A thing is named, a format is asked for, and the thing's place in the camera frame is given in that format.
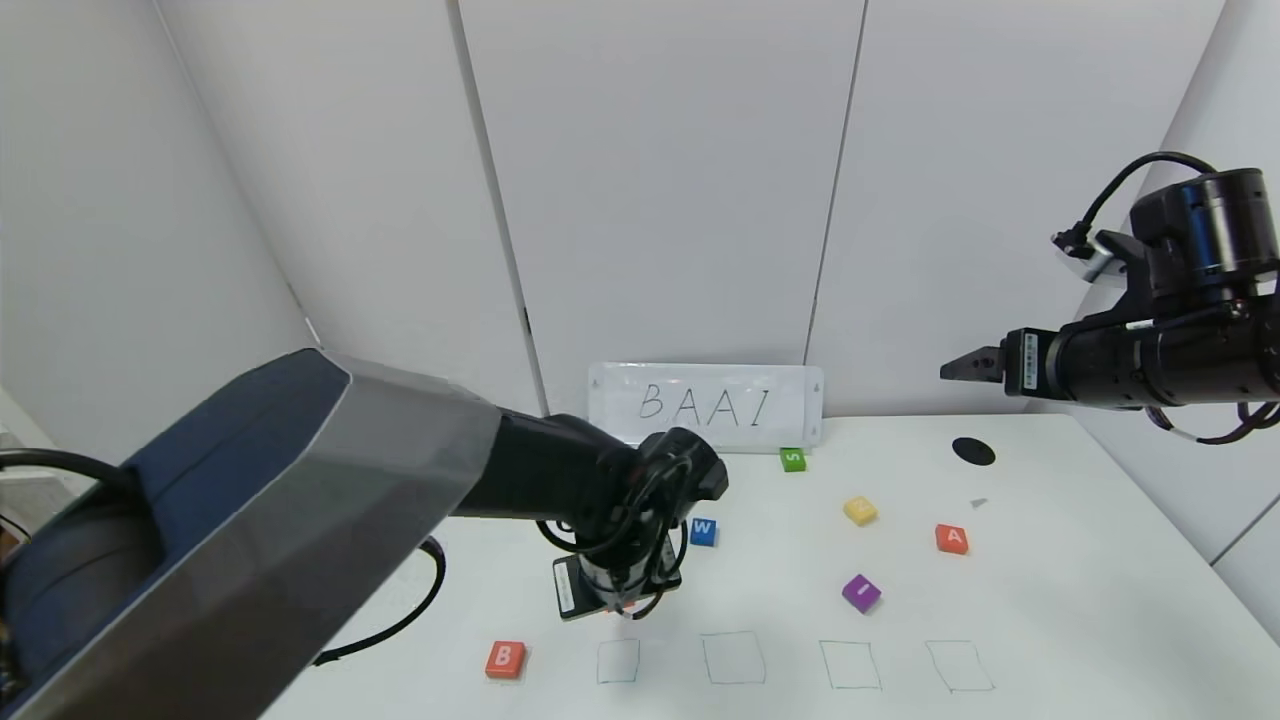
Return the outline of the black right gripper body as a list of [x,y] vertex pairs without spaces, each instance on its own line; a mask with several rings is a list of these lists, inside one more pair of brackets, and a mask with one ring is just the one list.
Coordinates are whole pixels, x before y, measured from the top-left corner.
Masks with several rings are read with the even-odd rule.
[[1021,328],[1004,340],[1004,391],[1087,407],[1138,406],[1138,338],[1124,324]]

